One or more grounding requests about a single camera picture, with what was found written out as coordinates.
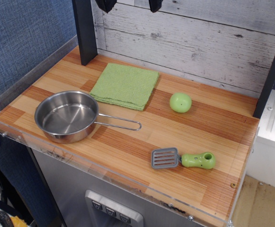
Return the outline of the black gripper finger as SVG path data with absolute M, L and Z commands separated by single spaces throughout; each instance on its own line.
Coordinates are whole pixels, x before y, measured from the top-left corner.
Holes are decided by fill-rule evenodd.
M 96 0 L 97 6 L 103 10 L 105 13 L 108 13 L 117 3 L 117 0 Z
M 162 7 L 163 0 L 149 0 L 149 7 L 152 13 L 157 12 Z

